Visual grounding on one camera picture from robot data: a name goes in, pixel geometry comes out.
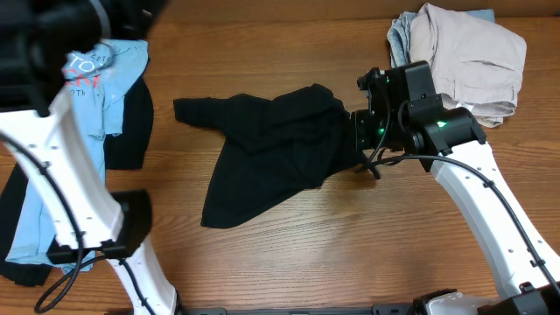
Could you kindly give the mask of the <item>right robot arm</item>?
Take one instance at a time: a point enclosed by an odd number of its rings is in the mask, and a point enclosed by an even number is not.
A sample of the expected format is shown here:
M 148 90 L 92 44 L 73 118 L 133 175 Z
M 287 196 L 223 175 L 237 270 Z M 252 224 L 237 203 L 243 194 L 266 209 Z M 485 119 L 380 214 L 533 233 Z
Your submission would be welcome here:
M 427 62 L 357 80 L 368 108 L 352 113 L 363 168 L 417 160 L 462 213 L 492 271 L 498 298 L 437 290 L 403 306 L 403 314 L 557 314 L 559 256 L 542 238 L 502 177 L 487 136 L 466 108 L 445 109 Z

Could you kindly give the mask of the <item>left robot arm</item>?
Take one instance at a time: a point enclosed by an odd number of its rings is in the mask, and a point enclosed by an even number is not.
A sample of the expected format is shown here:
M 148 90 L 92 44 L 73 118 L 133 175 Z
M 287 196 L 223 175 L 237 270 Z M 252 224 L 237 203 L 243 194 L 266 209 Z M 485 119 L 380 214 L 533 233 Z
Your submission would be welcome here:
M 179 294 L 151 244 L 144 190 L 108 192 L 81 140 L 66 56 L 103 39 L 144 39 L 164 0 L 4 1 L 1 140 L 47 205 L 56 230 L 48 256 L 77 270 L 108 262 L 135 314 L 179 314 Z

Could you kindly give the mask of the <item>black t-shirt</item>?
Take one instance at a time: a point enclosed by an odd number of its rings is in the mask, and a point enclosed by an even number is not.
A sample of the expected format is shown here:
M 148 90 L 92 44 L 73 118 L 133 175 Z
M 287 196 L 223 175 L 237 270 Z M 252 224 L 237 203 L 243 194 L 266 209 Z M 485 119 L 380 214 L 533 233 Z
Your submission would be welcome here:
M 226 138 L 202 210 L 205 228 L 240 226 L 365 158 L 343 102 L 319 84 L 273 100 L 238 94 L 173 105 L 178 122 Z

